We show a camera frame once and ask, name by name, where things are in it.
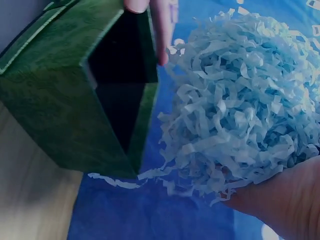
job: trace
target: fingernail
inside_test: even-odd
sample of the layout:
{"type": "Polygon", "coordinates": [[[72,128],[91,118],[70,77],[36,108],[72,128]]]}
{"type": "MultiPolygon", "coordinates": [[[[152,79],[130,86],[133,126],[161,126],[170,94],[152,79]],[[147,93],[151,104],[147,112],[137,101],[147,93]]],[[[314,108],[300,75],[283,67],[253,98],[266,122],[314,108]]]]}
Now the fingernail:
{"type": "Polygon", "coordinates": [[[148,0],[124,0],[124,6],[133,13],[141,14],[148,7],[148,0]]]}

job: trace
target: palm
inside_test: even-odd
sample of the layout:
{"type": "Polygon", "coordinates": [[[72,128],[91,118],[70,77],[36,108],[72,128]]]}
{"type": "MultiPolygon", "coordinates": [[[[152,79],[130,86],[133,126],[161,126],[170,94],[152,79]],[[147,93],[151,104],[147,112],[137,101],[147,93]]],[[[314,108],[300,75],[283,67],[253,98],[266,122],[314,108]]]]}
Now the palm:
{"type": "Polygon", "coordinates": [[[284,238],[318,239],[319,182],[318,156],[264,183],[238,189],[226,204],[261,219],[284,238]]]}

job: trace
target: finger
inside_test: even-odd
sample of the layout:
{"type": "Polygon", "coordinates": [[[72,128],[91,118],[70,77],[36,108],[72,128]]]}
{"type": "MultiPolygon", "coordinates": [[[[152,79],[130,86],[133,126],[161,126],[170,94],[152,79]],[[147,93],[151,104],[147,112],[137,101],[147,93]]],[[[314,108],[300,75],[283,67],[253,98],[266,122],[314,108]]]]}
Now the finger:
{"type": "Polygon", "coordinates": [[[124,0],[124,6],[130,12],[141,14],[147,9],[149,2],[150,0],[124,0]]]}
{"type": "Polygon", "coordinates": [[[178,19],[178,1],[151,0],[150,9],[156,35],[158,63],[163,66],[168,62],[166,49],[171,45],[174,26],[178,19]]]}

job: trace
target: shredded paper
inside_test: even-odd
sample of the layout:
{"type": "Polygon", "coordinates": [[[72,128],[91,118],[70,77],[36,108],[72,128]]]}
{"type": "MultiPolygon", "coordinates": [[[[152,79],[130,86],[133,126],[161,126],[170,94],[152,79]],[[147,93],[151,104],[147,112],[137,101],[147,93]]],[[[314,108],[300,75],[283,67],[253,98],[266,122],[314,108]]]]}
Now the shredded paper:
{"type": "Polygon", "coordinates": [[[285,23],[242,12],[199,24],[169,55],[165,163],[140,180],[177,172],[163,181],[169,194],[212,194],[213,204],[319,154],[318,52],[285,23]]]}

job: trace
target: paper shred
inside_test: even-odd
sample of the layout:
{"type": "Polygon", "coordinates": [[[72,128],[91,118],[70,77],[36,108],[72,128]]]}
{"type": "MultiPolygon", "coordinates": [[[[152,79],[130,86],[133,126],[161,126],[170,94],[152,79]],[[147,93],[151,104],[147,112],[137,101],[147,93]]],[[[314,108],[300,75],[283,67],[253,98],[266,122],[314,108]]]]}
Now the paper shred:
{"type": "Polygon", "coordinates": [[[241,15],[247,15],[250,12],[247,9],[244,9],[242,6],[239,6],[238,7],[238,13],[241,14],[241,15]]]}
{"type": "Polygon", "coordinates": [[[320,25],[312,25],[312,33],[315,37],[320,36],[320,25]]]}
{"type": "Polygon", "coordinates": [[[170,51],[172,112],[158,116],[163,166],[141,173],[142,184],[160,180],[168,195],[197,192],[213,205],[319,154],[320,43],[272,17],[234,12],[210,18],[170,51]]]}
{"type": "Polygon", "coordinates": [[[320,10],[320,1],[318,0],[307,0],[306,4],[313,9],[320,10]]]}

